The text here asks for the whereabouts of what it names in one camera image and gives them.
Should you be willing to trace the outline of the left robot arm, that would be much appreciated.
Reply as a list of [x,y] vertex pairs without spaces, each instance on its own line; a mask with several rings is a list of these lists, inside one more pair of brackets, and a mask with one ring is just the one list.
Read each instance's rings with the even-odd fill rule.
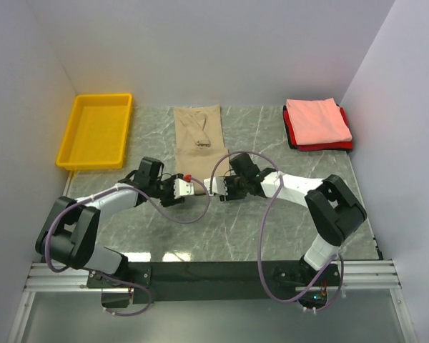
[[96,244],[100,224],[126,209],[157,199],[162,207],[182,203],[174,195],[174,185],[183,174],[164,178],[164,164],[151,157],[140,161],[139,167],[114,186],[101,193],[72,199],[59,197],[53,204],[36,239],[35,250],[46,261],[62,263],[67,268],[90,269],[103,273],[112,287],[132,280],[128,258],[114,250]]

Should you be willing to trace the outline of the beige t-shirt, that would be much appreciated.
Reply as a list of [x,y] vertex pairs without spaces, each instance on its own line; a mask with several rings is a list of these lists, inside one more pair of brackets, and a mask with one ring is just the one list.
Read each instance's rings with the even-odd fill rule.
[[225,159],[227,147],[223,137],[219,104],[201,107],[175,107],[174,125],[176,172],[201,182],[215,172],[222,177],[230,170]]

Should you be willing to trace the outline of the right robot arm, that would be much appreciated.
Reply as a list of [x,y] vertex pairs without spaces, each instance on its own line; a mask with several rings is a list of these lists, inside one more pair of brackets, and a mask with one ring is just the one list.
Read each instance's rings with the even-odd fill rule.
[[249,194],[307,208],[317,236],[292,273],[294,281],[315,285],[325,276],[324,265],[365,222],[367,212],[338,175],[324,179],[297,177],[280,171],[276,164],[260,169],[253,163],[252,154],[239,151],[222,157],[222,161],[229,159],[234,174],[216,177],[213,171],[205,180],[206,187],[222,201],[244,199]]

